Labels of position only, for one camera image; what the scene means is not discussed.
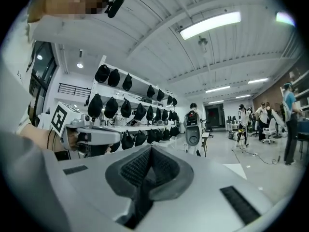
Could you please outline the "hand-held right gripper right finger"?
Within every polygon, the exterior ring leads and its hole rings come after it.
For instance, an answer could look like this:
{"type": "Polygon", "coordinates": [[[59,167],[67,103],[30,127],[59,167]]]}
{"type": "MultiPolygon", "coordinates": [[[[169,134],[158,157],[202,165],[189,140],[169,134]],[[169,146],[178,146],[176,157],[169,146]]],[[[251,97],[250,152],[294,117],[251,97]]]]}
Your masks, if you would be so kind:
{"type": "Polygon", "coordinates": [[[155,188],[149,192],[151,201],[179,198],[194,179],[189,163],[156,145],[151,147],[151,167],[155,175],[155,188]]]}

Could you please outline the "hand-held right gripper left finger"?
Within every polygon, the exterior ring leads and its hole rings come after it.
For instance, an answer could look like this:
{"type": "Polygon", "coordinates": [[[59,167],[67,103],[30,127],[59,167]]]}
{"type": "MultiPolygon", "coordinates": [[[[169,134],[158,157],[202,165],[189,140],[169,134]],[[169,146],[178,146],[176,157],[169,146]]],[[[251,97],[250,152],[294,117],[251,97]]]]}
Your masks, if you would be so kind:
{"type": "Polygon", "coordinates": [[[151,168],[151,150],[145,146],[108,166],[105,178],[116,195],[135,198],[151,168]]]}

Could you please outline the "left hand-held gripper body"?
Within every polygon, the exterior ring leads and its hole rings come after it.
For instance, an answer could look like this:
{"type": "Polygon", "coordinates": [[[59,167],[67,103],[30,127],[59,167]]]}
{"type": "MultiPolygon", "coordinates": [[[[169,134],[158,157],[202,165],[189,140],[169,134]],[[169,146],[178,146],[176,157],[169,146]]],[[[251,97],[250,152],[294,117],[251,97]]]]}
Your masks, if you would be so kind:
{"type": "Polygon", "coordinates": [[[113,145],[122,139],[120,132],[94,126],[88,115],[60,101],[51,119],[51,128],[60,137],[65,150],[76,150],[78,154],[90,154],[93,146],[113,145]],[[75,147],[70,146],[69,130],[75,131],[78,135],[75,147]]]}

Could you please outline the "person's left hand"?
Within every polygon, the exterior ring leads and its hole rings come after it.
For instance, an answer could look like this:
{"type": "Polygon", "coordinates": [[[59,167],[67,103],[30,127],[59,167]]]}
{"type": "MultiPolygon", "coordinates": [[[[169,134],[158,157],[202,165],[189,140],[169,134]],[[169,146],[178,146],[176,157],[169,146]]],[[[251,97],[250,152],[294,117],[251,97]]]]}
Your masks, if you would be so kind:
{"type": "Polygon", "coordinates": [[[67,135],[68,135],[68,143],[69,143],[70,149],[72,151],[77,150],[78,132],[76,130],[68,128],[67,135]]]}

